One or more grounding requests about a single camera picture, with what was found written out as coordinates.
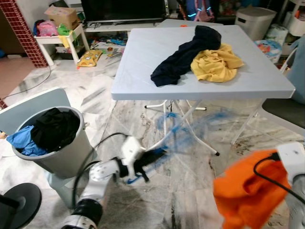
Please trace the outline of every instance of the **white bin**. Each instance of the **white bin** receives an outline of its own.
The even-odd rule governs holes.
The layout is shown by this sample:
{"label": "white bin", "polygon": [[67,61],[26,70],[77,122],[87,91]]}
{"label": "white bin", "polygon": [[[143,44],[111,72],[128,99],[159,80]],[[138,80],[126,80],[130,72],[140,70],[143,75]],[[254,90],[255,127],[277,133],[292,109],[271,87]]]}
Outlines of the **white bin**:
{"label": "white bin", "polygon": [[235,25],[239,25],[253,40],[262,40],[276,12],[261,7],[247,7],[236,13]]}

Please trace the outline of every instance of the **cardboard box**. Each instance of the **cardboard box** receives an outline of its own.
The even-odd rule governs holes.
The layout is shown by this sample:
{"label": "cardboard box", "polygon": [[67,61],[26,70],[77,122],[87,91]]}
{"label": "cardboard box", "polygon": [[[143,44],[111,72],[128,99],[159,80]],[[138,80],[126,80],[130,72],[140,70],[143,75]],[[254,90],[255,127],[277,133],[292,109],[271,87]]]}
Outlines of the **cardboard box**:
{"label": "cardboard box", "polygon": [[78,26],[78,18],[75,9],[50,6],[47,11],[45,11],[45,14],[57,27],[60,24],[64,24],[67,29],[74,30]]}

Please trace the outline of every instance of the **white storage container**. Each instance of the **white storage container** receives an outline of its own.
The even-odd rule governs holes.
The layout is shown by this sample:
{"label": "white storage container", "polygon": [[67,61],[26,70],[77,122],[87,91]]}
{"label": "white storage container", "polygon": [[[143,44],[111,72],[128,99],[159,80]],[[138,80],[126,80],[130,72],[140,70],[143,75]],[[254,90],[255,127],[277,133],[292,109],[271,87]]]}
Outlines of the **white storage container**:
{"label": "white storage container", "polygon": [[247,7],[236,13],[235,25],[239,25],[253,40],[262,40],[276,12],[261,7]]}
{"label": "white storage container", "polygon": [[305,21],[301,21],[298,18],[293,17],[290,20],[287,28],[293,36],[301,37],[303,34],[305,34]]}

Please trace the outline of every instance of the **white shelf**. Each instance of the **white shelf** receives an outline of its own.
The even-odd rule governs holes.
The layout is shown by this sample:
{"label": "white shelf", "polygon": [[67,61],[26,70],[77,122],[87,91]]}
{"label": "white shelf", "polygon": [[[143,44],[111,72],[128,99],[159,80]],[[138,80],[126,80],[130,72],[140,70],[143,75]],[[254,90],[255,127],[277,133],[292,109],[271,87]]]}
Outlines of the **white shelf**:
{"label": "white shelf", "polygon": [[298,4],[299,2],[299,5],[300,6],[305,6],[305,0],[290,0],[291,2],[293,2],[294,4]]}
{"label": "white shelf", "polygon": [[131,31],[135,28],[153,28],[155,23],[143,23],[143,24],[124,24],[124,25],[100,25],[97,28],[86,28],[85,32],[110,32],[110,31]]}

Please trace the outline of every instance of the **white chair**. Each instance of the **white chair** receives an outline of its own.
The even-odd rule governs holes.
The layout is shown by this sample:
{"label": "white chair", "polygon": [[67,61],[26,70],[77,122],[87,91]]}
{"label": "white chair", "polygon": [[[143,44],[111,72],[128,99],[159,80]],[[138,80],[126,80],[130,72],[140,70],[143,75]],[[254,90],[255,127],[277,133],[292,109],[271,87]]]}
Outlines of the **white chair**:
{"label": "white chair", "polygon": [[[56,106],[70,106],[65,90],[56,87],[19,101],[0,111],[0,130],[8,135],[16,132],[18,127],[30,116],[41,110]],[[61,179],[45,170],[45,176],[51,188],[61,197],[68,208],[72,208],[72,185],[74,177]]]}
{"label": "white chair", "polygon": [[[283,64],[280,71],[283,73],[287,67],[291,67],[295,58],[296,49],[292,51],[292,53],[287,58],[286,62]],[[276,139],[267,133],[254,128],[249,125],[249,122],[252,117],[257,114],[268,118],[270,121],[273,121],[293,132],[296,132],[302,136],[305,136],[305,105],[300,104],[293,99],[266,99],[262,101],[256,109],[249,115],[245,123],[242,125],[237,135],[231,141],[233,145],[236,140],[239,138],[241,133],[244,131],[246,127],[254,129],[261,134],[264,134],[270,137],[273,140],[278,142],[282,142],[279,139]]]}

